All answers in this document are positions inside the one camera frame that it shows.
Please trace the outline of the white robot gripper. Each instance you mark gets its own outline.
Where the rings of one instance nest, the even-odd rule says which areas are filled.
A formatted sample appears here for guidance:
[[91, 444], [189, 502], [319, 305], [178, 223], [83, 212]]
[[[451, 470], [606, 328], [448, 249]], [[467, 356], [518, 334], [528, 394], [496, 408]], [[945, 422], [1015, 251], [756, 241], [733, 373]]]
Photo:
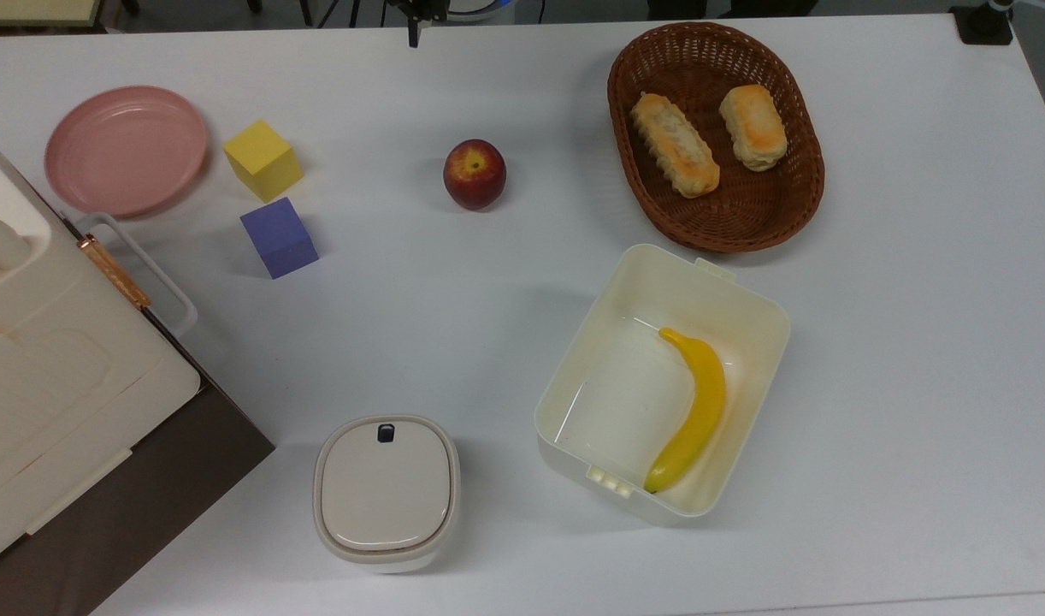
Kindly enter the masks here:
[[418, 47], [422, 22], [444, 22], [448, 15], [447, 0], [389, 0], [389, 5], [409, 17], [408, 44]]

